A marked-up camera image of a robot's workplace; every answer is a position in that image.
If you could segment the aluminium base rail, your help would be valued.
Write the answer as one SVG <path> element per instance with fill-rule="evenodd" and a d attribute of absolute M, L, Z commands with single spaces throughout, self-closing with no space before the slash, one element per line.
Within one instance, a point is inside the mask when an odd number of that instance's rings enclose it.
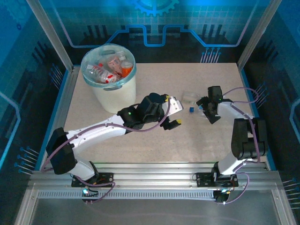
<path fill-rule="evenodd" d="M 109 187 L 89 187 L 78 183 L 69 174 L 56 175 L 54 172 L 34 172 L 27 189 L 31 197 L 38 198 L 42 190 L 222 190 L 231 187 L 198 187 L 193 176 L 195 173 L 211 172 L 211 164 L 200 163 L 150 163 L 150 164 L 97 164 L 98 171 L 104 176 L 112 176 Z M 270 194 L 275 201 L 284 198 L 283 185 L 279 173 L 269 171 L 265 163 L 248 164 L 236 174 L 238 186 L 232 187 L 227 202 L 242 200 L 249 191 Z"/>

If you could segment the white plastic bin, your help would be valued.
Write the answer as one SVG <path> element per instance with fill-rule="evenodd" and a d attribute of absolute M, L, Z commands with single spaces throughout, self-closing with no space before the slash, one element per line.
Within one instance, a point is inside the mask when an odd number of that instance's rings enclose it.
<path fill-rule="evenodd" d="M 102 107 L 110 113 L 117 113 L 122 108 L 133 105 L 136 100 L 135 77 L 117 90 L 105 90 L 96 87 L 91 87 L 91 89 Z"/>

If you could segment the black base connector box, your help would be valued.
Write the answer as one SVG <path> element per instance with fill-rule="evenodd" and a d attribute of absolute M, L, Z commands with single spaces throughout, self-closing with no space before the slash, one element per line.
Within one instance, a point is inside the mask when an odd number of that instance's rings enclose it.
<path fill-rule="evenodd" d="M 229 199 L 229 195 L 232 191 L 233 188 L 213 191 L 213 197 L 215 199 L 215 202 L 220 204 L 227 202 L 227 200 Z"/>
<path fill-rule="evenodd" d="M 98 197 L 99 196 L 99 192 L 96 190 L 92 190 L 89 187 L 85 187 L 82 190 L 82 201 L 85 202 L 86 204 L 88 203 L 93 203 L 94 201 L 96 201 L 96 199 L 93 199 L 93 197 Z"/>

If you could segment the aluminium frame post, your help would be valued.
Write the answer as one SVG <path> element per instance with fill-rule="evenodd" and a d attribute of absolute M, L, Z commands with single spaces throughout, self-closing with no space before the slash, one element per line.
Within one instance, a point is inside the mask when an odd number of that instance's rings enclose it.
<path fill-rule="evenodd" d="M 54 47 L 57 55 L 59 56 L 60 60 L 62 61 L 63 65 L 67 69 L 67 71 L 72 72 L 74 65 L 71 62 L 67 51 L 65 50 L 58 34 L 56 33 L 53 25 L 51 24 L 44 8 L 42 7 L 39 0 L 26 0 L 29 7 L 31 8 L 33 14 L 35 15 L 36 19 L 38 20 L 40 26 L 42 27 L 44 33 L 48 37 L 49 41 L 51 42 L 52 46 Z"/>
<path fill-rule="evenodd" d="M 249 60 L 262 35 L 265 33 L 281 2 L 282 0 L 270 0 L 251 38 L 249 39 L 244 51 L 242 52 L 238 60 L 237 66 L 240 72 L 244 68 L 246 62 Z"/>

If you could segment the orange label bottle gold cap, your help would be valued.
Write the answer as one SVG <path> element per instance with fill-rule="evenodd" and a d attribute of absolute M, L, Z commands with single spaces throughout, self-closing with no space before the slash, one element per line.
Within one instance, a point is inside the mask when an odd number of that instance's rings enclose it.
<path fill-rule="evenodd" d="M 122 77 L 127 77 L 130 72 L 133 69 L 133 63 L 128 61 L 128 60 L 124 60 L 121 62 L 121 74 Z"/>

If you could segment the translucent blue bin liner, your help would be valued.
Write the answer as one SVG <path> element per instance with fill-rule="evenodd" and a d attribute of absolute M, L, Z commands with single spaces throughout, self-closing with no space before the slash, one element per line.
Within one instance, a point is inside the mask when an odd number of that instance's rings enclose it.
<path fill-rule="evenodd" d="M 122 75 L 118 75 L 113 72 L 107 65 L 108 59 L 112 56 L 117 56 L 120 59 L 120 62 L 124 60 L 128 60 L 133 63 L 133 69 L 127 77 L 122 77 Z M 97 83 L 93 79 L 91 79 L 89 73 L 86 68 L 88 65 L 97 65 L 102 63 L 104 68 L 111 73 L 114 73 L 118 76 L 118 81 L 113 83 Z M 133 54 L 125 47 L 117 44 L 104 44 L 100 47 L 94 48 L 87 52 L 82 59 L 80 69 L 83 75 L 85 82 L 91 86 L 96 88 L 102 88 L 105 90 L 117 90 L 120 89 L 125 84 L 129 83 L 136 74 L 136 61 Z"/>

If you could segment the pink label plastic bottle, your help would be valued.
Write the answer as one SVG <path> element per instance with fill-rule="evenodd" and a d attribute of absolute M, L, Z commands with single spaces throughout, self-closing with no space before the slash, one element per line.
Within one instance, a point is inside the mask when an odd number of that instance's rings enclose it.
<path fill-rule="evenodd" d="M 118 75 L 122 75 L 122 68 L 121 68 L 121 62 L 119 57 L 112 56 L 108 59 L 107 62 L 108 67 Z"/>

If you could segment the clear plastic bottle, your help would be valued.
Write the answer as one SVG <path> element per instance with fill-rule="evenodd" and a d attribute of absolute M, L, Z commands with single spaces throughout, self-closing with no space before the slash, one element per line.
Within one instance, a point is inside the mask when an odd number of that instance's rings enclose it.
<path fill-rule="evenodd" d="M 182 101 L 187 104 L 195 105 L 196 102 L 200 99 L 200 95 L 195 92 L 183 91 Z"/>

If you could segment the aluminium side rail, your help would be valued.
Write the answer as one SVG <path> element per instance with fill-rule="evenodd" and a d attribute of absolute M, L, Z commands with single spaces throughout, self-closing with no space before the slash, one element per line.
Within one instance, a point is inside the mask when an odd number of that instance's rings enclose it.
<path fill-rule="evenodd" d="M 41 146 L 40 154 L 36 162 L 36 171 L 41 169 L 41 166 L 46 159 L 47 153 L 45 149 L 53 131 L 56 128 L 64 127 L 65 125 L 79 70 L 80 66 L 75 65 L 72 71 L 65 72 Z"/>

